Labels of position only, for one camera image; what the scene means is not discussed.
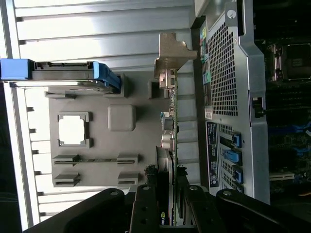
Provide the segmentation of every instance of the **gray plastic panel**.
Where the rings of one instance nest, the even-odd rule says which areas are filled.
[[[117,186],[128,184],[120,173],[137,174],[134,183],[145,183],[144,170],[156,164],[156,145],[161,143],[160,113],[169,108],[168,99],[149,100],[148,81],[152,72],[126,73],[131,84],[128,98],[108,99],[102,96],[77,96],[75,100],[49,99],[51,154],[79,154],[83,159],[116,159],[122,154],[138,154],[138,164],[118,166],[117,163],[80,163],[71,168],[52,165],[52,175],[76,172],[80,174],[77,186]],[[111,132],[107,125],[107,109],[112,104],[131,104],[136,108],[136,127],[132,132]],[[57,146],[57,115],[60,112],[91,112],[89,137],[94,144],[90,149]]]
[[[264,57],[254,44],[252,1],[243,3],[244,35],[238,36],[237,26],[226,27],[226,12],[208,29],[211,121],[242,134],[245,194],[269,203],[267,123],[265,117],[255,118],[251,103],[253,97],[265,100]]]

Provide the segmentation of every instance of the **black label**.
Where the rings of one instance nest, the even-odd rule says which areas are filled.
[[[216,124],[206,122],[207,132],[207,160],[209,167],[209,186],[219,186],[218,158],[217,158],[217,132]]]
[[[161,222],[160,222],[161,226],[170,224],[170,218],[166,217],[166,214],[164,212],[161,213],[161,219],[160,220],[161,220]]]

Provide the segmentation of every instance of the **perforated metal grille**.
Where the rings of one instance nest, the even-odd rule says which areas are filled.
[[[222,189],[228,188],[228,186],[225,183],[222,183]]]
[[[232,169],[232,165],[227,163],[225,160],[222,160],[222,167],[227,171],[229,172],[230,174],[234,174],[234,171]]]
[[[237,116],[233,33],[223,24],[208,40],[213,113]]]
[[[220,124],[220,132],[226,133],[226,134],[231,134],[232,133],[232,127],[228,125],[222,125]]]
[[[231,187],[235,187],[235,184],[233,183],[234,180],[228,176],[225,172],[222,171],[222,178],[224,181],[226,181]]]
[[[210,85],[208,83],[203,86],[203,92],[204,92],[204,105],[210,106],[211,100],[208,98],[208,96],[209,96],[211,90],[210,90]]]

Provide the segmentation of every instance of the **side panel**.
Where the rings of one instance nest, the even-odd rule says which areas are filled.
[[[212,10],[207,7],[207,15],[214,14]],[[242,153],[244,193],[269,203],[267,123],[264,116],[255,118],[252,107],[258,98],[265,103],[264,57],[254,44],[252,1],[243,1],[240,8],[234,2],[226,3],[225,11],[212,25],[207,32],[211,81],[210,88],[205,88],[209,97],[206,117],[226,131],[218,137],[224,133],[222,138],[232,140],[233,132],[241,134],[242,146],[237,150]],[[222,164],[222,150],[230,149],[232,145],[224,145],[219,138],[220,188],[232,187],[227,178],[232,175]]]
[[[1,10],[7,13],[3,24],[8,58],[29,58],[38,62],[100,61],[114,72],[141,72],[154,70],[161,31],[176,32],[177,40],[184,41],[191,49],[189,9],[192,0],[134,0],[130,3],[114,0],[4,2],[6,4],[1,3]],[[188,167],[190,182],[200,183],[195,93],[193,88],[187,88],[194,79],[192,61],[179,70],[178,77],[181,80],[180,90],[184,90],[178,96],[182,139],[178,145],[178,153],[181,155],[179,162]],[[21,130],[10,128],[11,141],[16,142],[16,148],[23,148],[23,144],[27,144],[27,148],[31,146],[32,149],[27,153],[38,152],[25,158],[23,149],[13,151],[15,169],[19,169],[22,176],[18,181],[18,197],[25,200],[20,203],[20,210],[24,211],[23,230],[105,188],[53,188],[51,160],[48,159],[51,158],[48,105],[37,104],[35,101],[43,99],[43,96],[42,89],[26,90],[27,107],[34,111],[28,112],[25,121],[29,122],[30,129],[36,129],[35,133],[30,134],[30,140],[25,141],[23,138],[22,141],[19,136]],[[13,106],[17,103],[12,101],[7,105],[11,106],[8,108],[8,116],[13,126],[16,123]],[[18,161],[25,159],[34,162],[34,172],[30,176],[27,176],[26,169],[19,168]],[[35,178],[35,181],[30,181],[36,184],[35,190],[30,190],[25,185],[27,182],[22,183],[21,179],[26,181],[30,177]],[[37,193],[37,206],[32,205],[35,201],[30,203],[30,193]]]

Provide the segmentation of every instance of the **metal side panel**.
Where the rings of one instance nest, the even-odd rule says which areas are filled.
[[[208,29],[212,119],[242,134],[245,194],[270,202],[266,118],[255,118],[252,99],[265,103],[264,57],[254,44],[252,1],[243,1],[243,35],[225,12]]]
[[[158,55],[160,31],[176,32],[177,39],[185,41],[191,48],[188,19],[191,5],[192,0],[133,0],[130,3],[125,0],[2,1],[1,10],[6,13],[2,16],[7,57],[32,58],[38,62],[100,61],[117,72],[153,71],[154,60]],[[196,122],[195,102],[190,98],[194,93],[191,88],[188,90],[185,87],[193,83],[192,62],[186,63],[178,74],[181,79],[185,78],[181,81],[183,92],[178,103],[181,104],[180,121]],[[47,163],[51,157],[50,129],[48,105],[43,103],[44,91],[40,89],[25,92],[27,108],[31,110],[33,107],[33,111],[28,112],[23,121],[28,121],[29,129],[35,129],[25,138],[21,133],[15,91],[7,87],[5,95],[22,228],[25,230],[38,223],[37,216],[39,221],[43,221],[60,211],[40,205],[67,202],[71,198],[72,201],[81,201],[105,187],[53,187],[51,161]],[[196,175],[199,170],[196,167],[198,163],[193,163],[197,154],[195,152],[193,157],[188,157],[188,151],[197,151],[197,142],[194,142],[196,132],[194,128],[183,130],[185,131],[182,132],[183,142],[180,144],[179,153],[184,155],[185,164],[191,162],[189,171],[191,170],[190,176],[193,176],[190,180],[199,183]],[[23,143],[32,148],[31,156],[25,156]],[[37,193],[37,196],[31,199],[30,193]]]

